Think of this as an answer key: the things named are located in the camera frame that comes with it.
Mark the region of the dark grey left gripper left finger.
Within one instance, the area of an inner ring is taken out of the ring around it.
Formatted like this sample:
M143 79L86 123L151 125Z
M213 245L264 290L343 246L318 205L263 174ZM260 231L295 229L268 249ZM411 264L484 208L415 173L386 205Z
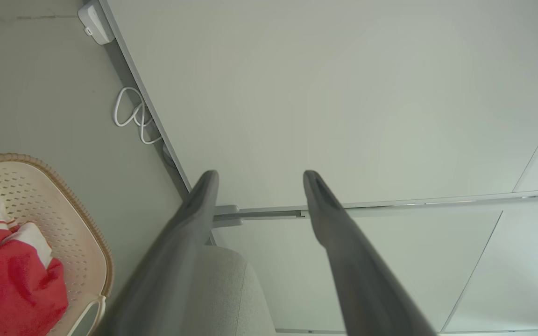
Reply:
M197 254L215 215L219 174L204 172L107 308L96 336L179 336Z

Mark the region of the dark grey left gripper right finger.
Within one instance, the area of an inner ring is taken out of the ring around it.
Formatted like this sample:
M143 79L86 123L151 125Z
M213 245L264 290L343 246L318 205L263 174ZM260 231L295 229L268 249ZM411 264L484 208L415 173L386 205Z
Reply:
M305 171L312 229L325 248L347 334L433 336L435 331L318 172Z

